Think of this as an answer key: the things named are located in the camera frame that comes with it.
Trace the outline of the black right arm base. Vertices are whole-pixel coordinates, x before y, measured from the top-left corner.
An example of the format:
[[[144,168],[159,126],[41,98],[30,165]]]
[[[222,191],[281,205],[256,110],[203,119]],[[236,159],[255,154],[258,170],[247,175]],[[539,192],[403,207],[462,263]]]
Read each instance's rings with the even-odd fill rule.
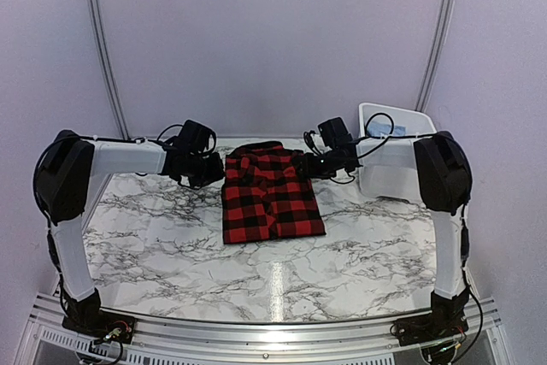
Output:
[[[429,314],[395,320],[390,333],[401,346],[432,342],[465,333],[468,322],[464,308],[469,297],[469,289],[452,298],[441,297],[433,291]]]

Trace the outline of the red black plaid shirt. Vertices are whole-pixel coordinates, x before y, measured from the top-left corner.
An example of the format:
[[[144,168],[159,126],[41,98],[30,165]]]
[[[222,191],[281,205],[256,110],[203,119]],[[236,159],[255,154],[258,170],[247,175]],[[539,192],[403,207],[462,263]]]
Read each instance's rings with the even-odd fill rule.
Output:
[[[326,234],[311,180],[297,171],[303,156],[279,141],[241,145],[226,155],[224,244]]]

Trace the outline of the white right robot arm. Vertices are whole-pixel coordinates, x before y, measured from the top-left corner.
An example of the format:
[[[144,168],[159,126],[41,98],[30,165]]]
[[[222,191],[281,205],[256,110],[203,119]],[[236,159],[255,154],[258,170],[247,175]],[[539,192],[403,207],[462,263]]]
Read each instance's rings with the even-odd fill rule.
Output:
[[[373,166],[415,171],[418,192],[431,213],[435,231],[437,272],[432,300],[468,300],[466,208],[473,176],[467,156],[452,134],[435,130],[410,133],[386,112],[373,114],[358,138],[339,117],[322,122],[317,132],[326,150],[320,151],[311,132],[306,132],[303,137],[309,152],[294,161],[305,177],[331,180],[340,170],[352,173]]]

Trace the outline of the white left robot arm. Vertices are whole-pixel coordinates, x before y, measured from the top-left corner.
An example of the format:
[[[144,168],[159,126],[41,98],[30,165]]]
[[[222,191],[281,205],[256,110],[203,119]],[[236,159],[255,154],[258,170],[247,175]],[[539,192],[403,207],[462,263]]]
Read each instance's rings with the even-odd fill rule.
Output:
[[[97,185],[114,174],[153,174],[199,190],[225,176],[215,148],[215,132],[192,120],[165,141],[58,133],[37,160],[32,191],[55,246],[62,289],[71,299],[84,301],[96,292],[83,231],[100,197]]]

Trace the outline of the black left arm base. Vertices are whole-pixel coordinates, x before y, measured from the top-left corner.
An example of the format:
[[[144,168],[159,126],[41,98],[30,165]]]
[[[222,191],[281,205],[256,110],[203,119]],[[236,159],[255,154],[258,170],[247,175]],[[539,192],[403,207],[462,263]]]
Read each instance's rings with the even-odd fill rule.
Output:
[[[76,301],[62,291],[60,303],[64,312],[62,326],[65,329],[94,337],[101,342],[111,339],[123,344],[132,342],[136,319],[130,315],[103,310],[98,290],[81,301]]]

